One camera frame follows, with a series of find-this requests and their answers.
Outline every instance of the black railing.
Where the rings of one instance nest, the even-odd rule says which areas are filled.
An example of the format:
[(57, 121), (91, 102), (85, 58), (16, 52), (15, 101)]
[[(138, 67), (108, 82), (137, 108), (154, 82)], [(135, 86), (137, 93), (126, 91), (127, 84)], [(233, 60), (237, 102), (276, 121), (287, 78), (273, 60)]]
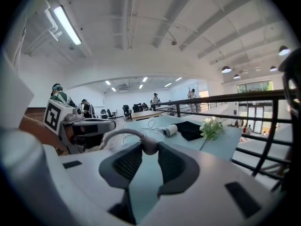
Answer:
[[(295, 91), (292, 90), (292, 96), (295, 97)], [(212, 108), (212, 105), (215, 107), (218, 107), (219, 105), (222, 105), (226, 102), (239, 102), (239, 101), (272, 101), (272, 118), (259, 118), (259, 117), (249, 117), (249, 116), (235, 116), (235, 115), (224, 115), (224, 114), (214, 114), (214, 113), (201, 113), (202, 110), (204, 110), (204, 106), (202, 109), (202, 105), (205, 105), (206, 108), (210, 110)], [(152, 109), (154, 111), (162, 111), (162, 112), (173, 112), (178, 117), (181, 117), (181, 114), (184, 115), (201, 115), (201, 116), (215, 116), (216, 118), (228, 118), (228, 119), (235, 119), (235, 120), (249, 120), (249, 121), (266, 121), (271, 122), (269, 135), (268, 137), (257, 137), (253, 135), (248, 134), (242, 134), (242, 137), (263, 141), (266, 142), (263, 152), (255, 153), (252, 151), (248, 151), (242, 148), (237, 147), (236, 151), (245, 153), (254, 157), (260, 158), (256, 167), (252, 167), (250, 165), (247, 165), (245, 163), (242, 163), (240, 161), (236, 161), (232, 159), (232, 162), (242, 166), (244, 168), (247, 168), (252, 172), (252, 176), (255, 177), (258, 173), (268, 176), (270, 178), (279, 180), (283, 179), (283, 175), (278, 175), (274, 173), (267, 172), (262, 169), (262, 165), (265, 162), (265, 160), (273, 161), (278, 163), (279, 165), (282, 165), (284, 167), (287, 167), (291, 164), (290, 160), (287, 159), (280, 159), (268, 156), (268, 153), (270, 151), (272, 144), (279, 144), (279, 145), (285, 145), (285, 146), (293, 146), (293, 142), (283, 141), (283, 140), (276, 140), (274, 139), (275, 130), (276, 130), (276, 124), (277, 123), (289, 123), (293, 124), (292, 120), (289, 119), (279, 119), (278, 118), (278, 101), (279, 100), (285, 100), (285, 95), (283, 90), (274, 90), (274, 91), (260, 91), (260, 92), (250, 92), (250, 93), (241, 93), (241, 94), (230, 94), (230, 95), (221, 95), (221, 96), (213, 96), (213, 97), (205, 97), (205, 98), (195, 98), (195, 99), (187, 99), (187, 100), (178, 100), (178, 101), (169, 101), (159, 104), (152, 104)], [(162, 106), (162, 105), (173, 105), (175, 106), (175, 110), (162, 110), (160, 107), (156, 106)], [(181, 111), (183, 107), (181, 108), (180, 105), (189, 105), (185, 108), (190, 108), (191, 112), (187, 111)], [(277, 183), (273, 188), (272, 191), (276, 190), (281, 183)]]

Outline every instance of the light blue tabletop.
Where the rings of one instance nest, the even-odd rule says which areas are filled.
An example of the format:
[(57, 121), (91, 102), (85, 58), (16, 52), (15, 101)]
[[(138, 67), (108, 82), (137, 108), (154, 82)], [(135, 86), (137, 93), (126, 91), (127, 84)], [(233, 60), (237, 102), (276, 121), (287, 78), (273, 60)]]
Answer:
[[(175, 123), (181, 123), (184, 121), (190, 121), (192, 123), (195, 123), (197, 125), (201, 125), (200, 121), (193, 121), (193, 120), (186, 120), (185, 118), (178, 118), (173, 116), (159, 116), (155, 118), (149, 118), (142, 121), (134, 121), (131, 123), (126, 124), (126, 128), (135, 129), (137, 131), (140, 131), (141, 128), (148, 128), (148, 123), (151, 120), (155, 120), (155, 125), (152, 127), (158, 128), (158, 127), (167, 127), (171, 124)], [(176, 134), (172, 135), (171, 137), (165, 137), (163, 134), (159, 133), (159, 131), (150, 131), (150, 130), (141, 130), (141, 132), (148, 137), (152, 137), (158, 141), (162, 141), (166, 144), (176, 144), (176, 145), (182, 145), (185, 147), (188, 147), (190, 149), (194, 149), (199, 151), (201, 146), (203, 145), (205, 138), (195, 139), (192, 141), (187, 141), (185, 138), (182, 137), (180, 132), (177, 132)], [(234, 128), (234, 127), (224, 127), (224, 132), (221, 133), (218, 138), (214, 141), (207, 141), (206, 144), (202, 147), (202, 152), (210, 153), (212, 155), (221, 157), (226, 160), (231, 160), (232, 156), (235, 152), (235, 149), (239, 143), (240, 136), (242, 134), (241, 128)], [(137, 136), (131, 136), (126, 137), (124, 139), (125, 143), (131, 143), (131, 142), (137, 142), (139, 141), (139, 137)]]
[[(167, 127), (171, 124), (184, 121), (190, 121), (197, 125), (201, 125), (200, 121), (186, 120), (185, 118), (177, 118), (173, 116), (160, 116), (142, 121), (130, 122), (127, 123), (125, 127), (140, 131), (141, 128), (149, 128), (148, 123), (151, 120), (156, 121), (155, 125), (152, 127), (153, 129), (158, 127)], [(216, 140), (207, 141), (201, 151), (213, 154), (228, 161), (231, 160), (239, 143), (242, 129), (224, 127), (224, 131), (225, 133), (221, 133)], [(163, 134), (156, 130), (150, 131), (143, 129), (141, 132), (158, 141), (164, 142), (167, 145), (172, 146), (173, 144), (176, 144), (197, 151), (200, 150), (205, 141), (204, 138), (187, 141), (182, 137), (180, 132), (177, 132), (171, 137), (164, 137)], [(135, 143), (138, 141), (139, 138), (137, 136), (130, 136), (124, 139), (125, 143)], [(130, 200), (137, 224), (139, 224), (147, 213), (156, 205), (158, 201), (157, 191), (162, 184), (163, 178), (161, 168), (158, 164), (158, 153), (152, 156), (148, 156), (143, 153), (142, 163), (129, 186)]]

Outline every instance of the handrail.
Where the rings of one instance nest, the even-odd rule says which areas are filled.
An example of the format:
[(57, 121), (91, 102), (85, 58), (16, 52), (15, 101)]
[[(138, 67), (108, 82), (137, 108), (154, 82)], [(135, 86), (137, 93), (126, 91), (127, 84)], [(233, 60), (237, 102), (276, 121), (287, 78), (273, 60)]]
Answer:
[[(291, 90), (291, 95), (295, 98), (296, 90)], [(163, 103), (156, 103), (153, 105), (177, 105), (177, 104), (199, 104), (199, 103), (209, 103), (209, 102), (238, 102), (238, 101), (254, 101), (254, 100), (285, 100), (285, 94), (283, 89), (278, 90), (268, 90), (268, 91), (255, 91), (247, 93), (238, 94), (228, 94), (221, 96), (211, 96), (205, 98), (195, 98), (186, 100), (176, 100)]]
[[(291, 90), (292, 99), (296, 98), (296, 90)], [(213, 113), (200, 113), (200, 110), (210, 110), (212, 107), (217, 107), (218, 103), (223, 102), (239, 102), (239, 101), (272, 101), (272, 111), (273, 115), (272, 118), (258, 118), (258, 117), (248, 117), (248, 116), (234, 116), (234, 115), (224, 115), (224, 114), (213, 114)], [(271, 148), (271, 145), (273, 143), (285, 145), (285, 146), (293, 146), (292, 142), (289, 141), (283, 141), (283, 140), (276, 140), (274, 139), (275, 135), (275, 129), (276, 129), (276, 123), (290, 123), (293, 124), (293, 121), (290, 119), (278, 119), (277, 113), (278, 113), (278, 101), (279, 100), (285, 100), (285, 93), (284, 90), (274, 90), (274, 91), (257, 91), (257, 92), (249, 92), (249, 93), (240, 93), (240, 94), (229, 94), (229, 95), (221, 95), (221, 96), (213, 96), (213, 97), (205, 97), (205, 98), (195, 98), (195, 99), (186, 99), (186, 100), (177, 100), (177, 101), (169, 101), (169, 102), (163, 102), (163, 103), (157, 103), (152, 104), (151, 107), (154, 111), (161, 111), (161, 112), (173, 112), (178, 117), (181, 117), (181, 114), (187, 114), (187, 115), (201, 115), (201, 116), (215, 116), (217, 118), (228, 118), (228, 119), (236, 119), (236, 120), (249, 120), (249, 121), (267, 121), (271, 122), (271, 129), (269, 136), (266, 137), (256, 137), (253, 135), (247, 135), (242, 134), (242, 137), (250, 138), (253, 140), (259, 140), (265, 142), (263, 153), (255, 153), (252, 151), (248, 151), (242, 148), (236, 148), (236, 151), (239, 151), (241, 153), (245, 153), (251, 156), (259, 157), (260, 160), (257, 163), (256, 167), (252, 167), (250, 165), (247, 165), (245, 163), (242, 163), (240, 161), (236, 161), (232, 159), (231, 161), (237, 165), (240, 165), (242, 167), (248, 168), (252, 170), (252, 176), (255, 177), (257, 173), (263, 174), (265, 176), (268, 176), (270, 178), (276, 179), (276, 180), (282, 180), (282, 176), (273, 174), (271, 172), (264, 171), (262, 168), (262, 165), (265, 160), (275, 161), (280, 164), (283, 164), (285, 166), (290, 165), (289, 160), (283, 160), (280, 158), (275, 158), (268, 156), (269, 150)], [(180, 108), (180, 105), (186, 105), (189, 104), (190, 108), (193, 108), (193, 111), (196, 112), (187, 112), (187, 111), (181, 111), (182, 108)], [(156, 107), (157, 105), (173, 105), (175, 106), (175, 110), (167, 111), (167, 110), (161, 110), (160, 107)]]

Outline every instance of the doorway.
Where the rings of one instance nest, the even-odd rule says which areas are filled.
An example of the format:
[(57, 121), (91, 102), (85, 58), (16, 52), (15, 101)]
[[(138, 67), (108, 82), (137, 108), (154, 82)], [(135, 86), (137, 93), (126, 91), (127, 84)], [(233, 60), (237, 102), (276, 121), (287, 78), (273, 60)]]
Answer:
[[(263, 106), (250, 106), (248, 108), (249, 117), (263, 118), (263, 112), (264, 112)], [(251, 125), (252, 132), (261, 134), (262, 121), (248, 120), (247, 125)]]

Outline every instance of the ceiling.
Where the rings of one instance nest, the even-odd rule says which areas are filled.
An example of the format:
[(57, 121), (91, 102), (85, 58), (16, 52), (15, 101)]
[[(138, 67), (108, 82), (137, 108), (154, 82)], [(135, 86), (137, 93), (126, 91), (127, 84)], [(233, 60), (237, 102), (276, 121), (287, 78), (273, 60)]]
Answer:
[(182, 78), (178, 81), (175, 81), (176, 77), (148, 77), (145, 82), (143, 82), (144, 77), (141, 78), (128, 78), (122, 80), (110, 80), (111, 85), (107, 85), (106, 82), (98, 82), (94, 83), (93, 86), (95, 89), (100, 90), (102, 92), (112, 92), (112, 87), (116, 89), (116, 91), (126, 92), (126, 91), (145, 91), (145, 90), (153, 90), (156, 92), (156, 89), (170, 89), (173, 86), (186, 81), (187, 79)]
[[(74, 46), (57, 21), (63, 31), (58, 42), (45, 40), (33, 50), (33, 54), (44, 54), (61, 65), (100, 51), (135, 50), (150, 45), (196, 58), (219, 71), (228, 65), (234, 70), (231, 76), (224, 77), (226, 82), (243, 70), (277, 66), (281, 62), (277, 54), (281, 45), (292, 49), (298, 46), (286, 21), (269, 0), (48, 1), (51, 9), (64, 6), (82, 40), (81, 45)], [(30, 19), (28, 27), (34, 28)], [(33, 40), (28, 38), (26, 35), (23, 52)], [(253, 76), (263, 76), (268, 70), (260, 71)]]

